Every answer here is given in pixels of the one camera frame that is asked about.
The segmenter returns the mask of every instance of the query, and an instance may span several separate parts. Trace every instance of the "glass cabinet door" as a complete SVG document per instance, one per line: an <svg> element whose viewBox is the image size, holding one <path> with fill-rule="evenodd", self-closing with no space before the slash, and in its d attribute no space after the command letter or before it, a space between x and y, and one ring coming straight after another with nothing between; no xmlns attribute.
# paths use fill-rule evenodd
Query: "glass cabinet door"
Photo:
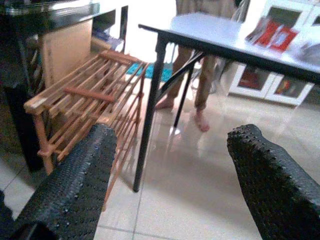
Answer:
<svg viewBox="0 0 320 240"><path fill-rule="evenodd" d="M298 106L313 86L313 83L279 74L274 79L265 99Z"/></svg>
<svg viewBox="0 0 320 240"><path fill-rule="evenodd" d="M262 16L270 16L275 22L290 28L301 29L313 5L292 0L267 0Z"/></svg>
<svg viewBox="0 0 320 240"><path fill-rule="evenodd" d="M269 71L239 63L229 91L263 99L275 76Z"/></svg>

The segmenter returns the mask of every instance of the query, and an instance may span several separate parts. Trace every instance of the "white cabinet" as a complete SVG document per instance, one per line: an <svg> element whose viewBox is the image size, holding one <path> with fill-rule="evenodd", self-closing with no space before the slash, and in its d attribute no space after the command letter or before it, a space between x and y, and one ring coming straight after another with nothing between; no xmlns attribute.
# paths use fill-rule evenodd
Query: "white cabinet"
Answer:
<svg viewBox="0 0 320 240"><path fill-rule="evenodd" d="M274 78L265 99L299 106L313 86L313 83L299 81L279 74Z"/></svg>
<svg viewBox="0 0 320 240"><path fill-rule="evenodd" d="M275 22L300 31L305 27L320 26L320 2L319 0L267 0L261 16L270 16ZM227 93L298 106L314 86L312 83L242 63L234 63L231 69L227 71L228 80L221 79L222 88Z"/></svg>
<svg viewBox="0 0 320 240"><path fill-rule="evenodd" d="M229 92L263 99L276 75L238 63Z"/></svg>
<svg viewBox="0 0 320 240"><path fill-rule="evenodd" d="M314 6L306 19L304 25L306 27L318 27L320 26L320 6Z"/></svg>

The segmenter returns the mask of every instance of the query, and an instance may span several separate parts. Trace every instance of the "person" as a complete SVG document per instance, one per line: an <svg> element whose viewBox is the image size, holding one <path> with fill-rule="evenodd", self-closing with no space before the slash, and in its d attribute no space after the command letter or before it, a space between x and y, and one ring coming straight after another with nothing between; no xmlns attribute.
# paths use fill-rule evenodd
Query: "person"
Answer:
<svg viewBox="0 0 320 240"><path fill-rule="evenodd" d="M176 0L176 10L177 15L202 12L230 19L236 10L236 6L234 0ZM174 73L190 58L192 51L192 49L178 46L178 57L173 63L172 71ZM202 132L207 132L210 129L209 122L204 116L204 109L206 108L211 83L213 81L215 63L215 56L208 55L204 57L202 71L199 77L199 86L195 97L194 106L196 112L194 121ZM184 76L181 75L176 84L166 95L166 98L155 106L156 110L173 108L174 100L179 94L183 78Z"/></svg>

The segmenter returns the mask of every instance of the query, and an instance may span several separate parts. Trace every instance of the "wooden shoe rack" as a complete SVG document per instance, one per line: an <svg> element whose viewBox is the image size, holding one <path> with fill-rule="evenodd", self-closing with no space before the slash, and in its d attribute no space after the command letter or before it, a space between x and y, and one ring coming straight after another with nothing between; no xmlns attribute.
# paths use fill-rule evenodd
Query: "wooden shoe rack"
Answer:
<svg viewBox="0 0 320 240"><path fill-rule="evenodd" d="M133 64L138 68L126 75ZM52 156L62 161L95 123L106 124L117 135L112 179L105 200L120 174L138 133L144 78L148 64L105 50L24 104L32 114L46 173L54 169ZM43 119L62 120L49 137Z"/></svg>

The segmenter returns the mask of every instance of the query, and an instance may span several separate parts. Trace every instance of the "wooden slat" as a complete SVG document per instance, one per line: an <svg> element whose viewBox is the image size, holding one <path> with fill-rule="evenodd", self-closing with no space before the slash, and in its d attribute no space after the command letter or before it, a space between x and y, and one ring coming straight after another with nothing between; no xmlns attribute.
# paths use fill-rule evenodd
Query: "wooden slat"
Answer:
<svg viewBox="0 0 320 240"><path fill-rule="evenodd" d="M43 103L45 106L51 106L54 102L56 102L59 98L61 98L64 95L63 89L65 87L74 87L80 84L85 78L88 73L87 71L91 71L94 68L99 68L99 66L103 64L103 61L101 59L98 59L96 62L94 62L92 65L84 69L82 72L79 73L79 75L75 76L73 79L69 81L68 84L58 88L54 93L48 96L46 101Z"/></svg>
<svg viewBox="0 0 320 240"><path fill-rule="evenodd" d="M86 106L90 104L90 101L88 100L83 106L81 106L81 109L83 110ZM58 130L49 140L49 143L54 143L54 149L56 149L59 144L55 142L59 138L63 138L60 140L60 143L62 143L65 139L65 137L68 135L68 131L70 132L72 129L76 129L77 123L80 121L79 117L74 115L69 118L69 120Z"/></svg>
<svg viewBox="0 0 320 240"><path fill-rule="evenodd" d="M80 83L80 85L78 85L77 88L90 88L93 84L95 84L94 80L96 78L96 75L105 71L109 64L110 63L107 62L104 65L102 65L98 70L92 73L86 80ZM64 94L64 89L60 90L61 95ZM49 110L49 114L51 118L54 118L59 113L59 110L65 108L71 101L72 101L72 97L69 94L67 94L58 103L52 106L52 108L50 108Z"/></svg>
<svg viewBox="0 0 320 240"><path fill-rule="evenodd" d="M142 73L140 74L139 77L137 77L137 80L135 81L135 83L131 86L131 88L129 89L129 91L126 93L125 97L123 98L123 100L121 101L121 103L118 105L117 109L113 112L110 113L110 109L107 107L104 112L101 114L101 116L98 118L97 123L101 123L101 124L107 124L110 125L112 124L112 122L114 121L114 119L116 118L116 116L119 114L119 112L122 110L122 108L124 107L124 105L126 104L127 100L129 99L130 95L132 94L134 88L136 87L137 83L139 82L139 79L141 79L141 77L145 74L146 70L147 70L148 66L145 66Z"/></svg>
<svg viewBox="0 0 320 240"><path fill-rule="evenodd" d="M136 97L134 98L134 100L132 101L131 105L129 106L129 108L127 109L126 114L125 114L124 117L123 117L124 120L123 120L123 122L120 124L120 126L118 127L117 132L120 131L120 129L121 129L122 125L124 124L124 122L127 121L127 119L129 119L129 117L128 117L128 116L129 116L129 113L131 112L131 109L132 109L132 107L134 106L137 98L138 98L138 97L136 96Z"/></svg>
<svg viewBox="0 0 320 240"><path fill-rule="evenodd" d="M94 58L88 60L85 62L81 67L77 68L76 70L69 73L67 76L65 76L63 79L52 85L51 87L45 89L38 95L34 96L30 100L24 103L24 109L29 114L39 115L42 113L44 108L44 103L49 104L50 100L48 99L52 94L58 92L59 90L63 89L64 87L70 85L73 81L77 79L81 73L78 73L79 69L88 66L91 66L94 64L94 62L98 59L98 56L95 56Z"/></svg>
<svg viewBox="0 0 320 240"><path fill-rule="evenodd" d="M117 84L117 82L127 73L129 67L127 67L120 76L114 80L110 85L106 86L106 88L102 91L103 94L107 94L114 86ZM95 100L93 103L86 109L86 111L83 113L82 118L86 118L89 113L93 111L93 109L99 104L99 101Z"/></svg>
<svg viewBox="0 0 320 240"><path fill-rule="evenodd" d="M131 127L131 129L130 129L130 131L129 131L128 137L130 136L130 133L131 133L131 131L132 131L132 129L133 129L133 126L134 126L134 125L132 125L132 127ZM116 165L117 165L117 162L118 162L118 160L119 160L119 156L121 155L122 151L123 151L124 148L125 148L125 145L126 145L126 143L127 143L128 138L127 138L126 141L122 144L119 153L116 155L116 157L115 157L115 159L114 159L114 161L113 161L114 164L112 165L111 172L113 171L114 168L117 168L117 169L116 169L116 172L114 173L114 176L113 176L112 180L110 181L110 184L109 184L108 189L107 189L107 191L106 191L106 194L105 194L105 197L104 197L104 203L107 202L107 200L108 200L108 198L109 198L109 196L110 196L111 190L112 190L112 188L114 187L115 182L116 182L119 174L121 173L122 168L123 168L124 165L125 165L126 158L127 158L128 154L129 154L129 151L130 151L130 149L131 149L132 144L134 143L135 137L136 137L135 135L132 135L132 137L131 137L131 139L130 139L130 141L129 141L128 147L127 147L126 150L125 150L125 153L124 153L124 155L123 155L123 157L122 157L122 161L120 162L118 168L117 168Z"/></svg>
<svg viewBox="0 0 320 240"><path fill-rule="evenodd" d="M117 128L114 129L115 134L117 136L118 136L118 132L122 129L122 127L127 124L129 118L130 118L130 116L126 116L124 119L122 119L121 124Z"/></svg>
<svg viewBox="0 0 320 240"><path fill-rule="evenodd" d="M134 104L136 103L136 100L137 100L137 97L133 100L133 102L131 103L129 109L126 111L126 114L125 114L125 116L124 116L125 118L128 117L128 119L127 119L126 121L129 121L129 122L130 122L130 121L132 120L132 115L134 115L135 112L136 112L136 109L137 109L138 106L135 106L135 109L133 110L132 115L130 115L130 112L131 112ZM118 135L118 136L121 135L122 130L123 130L123 128L122 128L122 125L121 125L121 126L119 127L119 129L117 130L117 135Z"/></svg>
<svg viewBox="0 0 320 240"><path fill-rule="evenodd" d="M136 77L135 75L137 74L137 72L140 70L140 68L142 68L142 72L140 74L140 76L138 76L135 80L135 82L131 83L132 79L134 77ZM136 69L136 71L132 74L132 76L128 79L128 81L125 82L125 84L122 84L122 88L117 92L117 94L115 95L115 99L120 99L121 95L124 93L124 91L126 90L126 88L129 86L129 85L136 85L137 82L139 82L140 79L142 79L142 77L145 75L146 73L146 70L148 68L148 65L144 65L143 63L140 64L138 66L138 68Z"/></svg>
<svg viewBox="0 0 320 240"><path fill-rule="evenodd" d="M131 84L131 89L132 89L132 91L133 91L134 87L132 88L132 83L131 83L131 81L132 81L132 79L133 79L134 77L137 77L136 74L138 73L139 69L140 69L142 66L143 66L143 64L140 64L140 66L134 71L134 73L133 73L133 74L129 77L129 79L126 81L125 85L123 85L122 88L121 88L119 91L117 91L116 95L114 96L115 99L119 100L121 94L124 92L124 90L125 90L125 89L127 88L127 86L130 85L130 84ZM143 73L144 73L144 72L142 71L142 74L141 74L139 77L137 77L137 79L136 79L135 82L133 83L134 86L137 84L137 82L139 81L139 79L143 76ZM103 117L104 117L104 120L105 120L105 121L107 121L108 113L111 113L111 112L112 112L112 110L113 110L112 107L113 107L113 105L110 104L110 105L104 110Z"/></svg>
<svg viewBox="0 0 320 240"><path fill-rule="evenodd" d="M123 121L123 117L122 117L122 114L120 114L110 127L114 129L114 131L116 131L115 129L117 128L119 123L121 124L122 121Z"/></svg>
<svg viewBox="0 0 320 240"><path fill-rule="evenodd" d="M81 124L81 120L80 118L76 118L75 121L72 123L72 125L70 127L68 127L66 129L66 131L62 134L62 136L54 143L54 149L57 149L57 147L59 147L59 145L66 140L66 138L68 136L70 136L71 134L73 134L74 132L76 132Z"/></svg>
<svg viewBox="0 0 320 240"><path fill-rule="evenodd" d="M126 125L126 127L123 127L123 128L118 132L117 135L118 135L118 138L119 138L120 141L121 141L121 139L125 136L129 125L130 125L132 122L134 123L133 119L134 119L134 117L135 117L135 115L136 115L137 110L138 110L138 107L136 107L136 108L134 109L132 115L130 116L130 118L129 118L129 120L128 120L128 124Z"/></svg>
<svg viewBox="0 0 320 240"><path fill-rule="evenodd" d="M61 112L65 115L67 112L69 112L69 108L66 108L66 109L63 109L63 110L61 110ZM82 110L79 110L79 109L77 109L77 110L72 110L72 113L71 113L72 115L75 115L75 116L77 116L77 117L81 117L83 114L84 114L84 111L82 111ZM98 115L98 114L93 114L93 113L91 113L91 114L88 114L88 116L87 116L87 118L90 118L90 119L94 119L94 120L97 120L98 118L100 117L100 115Z"/></svg>
<svg viewBox="0 0 320 240"><path fill-rule="evenodd" d="M133 63L143 63L140 59L134 57L134 56L130 56L130 55L125 55L123 53L117 52L117 51L112 51L112 50L104 50L103 52L100 53L100 56L113 56L113 57L117 57L118 59L124 59L127 61L130 61L131 64Z"/></svg>
<svg viewBox="0 0 320 240"><path fill-rule="evenodd" d="M103 108L103 106L99 106L95 111L94 113L95 114L98 114L101 109ZM80 123L82 122L82 119L79 117L77 119L77 121L79 121ZM69 151L74 147L74 145L78 142L78 140L80 139L80 137L83 135L84 133L84 129L85 128L88 128L90 125L93 125L96 121L95 120L92 120L92 119L89 119L87 120L82 128L77 131L77 133L75 134L75 136L71 139L71 141L68 143L68 145L62 150L62 152L59 154L58 156L58 160L60 161L65 155L68 155L69 154Z"/></svg>
<svg viewBox="0 0 320 240"><path fill-rule="evenodd" d="M112 69L104 76L102 77L90 90L91 91L97 91L98 89L100 89L105 83L106 81L109 79L109 77L114 74L119 68L121 67L120 64L115 64ZM65 113L65 115L67 117L69 117L72 112L76 111L77 108L79 108L79 106L81 106L81 104L85 101L85 99L82 97L80 98L70 109L68 112Z"/></svg>
<svg viewBox="0 0 320 240"><path fill-rule="evenodd" d="M110 103L115 102L115 98L113 96L104 95L95 91L89 91L89 90L79 89L75 87L66 87L64 89L64 92L67 94L77 94L86 98L98 99L98 100L102 100Z"/></svg>
<svg viewBox="0 0 320 240"><path fill-rule="evenodd" d="M113 60L113 61L117 61L118 63L121 63L122 65L125 65L125 66L131 66L132 65L131 61L128 61L126 59L121 59L121 58L118 58L116 56L105 55L105 54L100 53L100 57L104 58L104 59L110 59L110 60Z"/></svg>

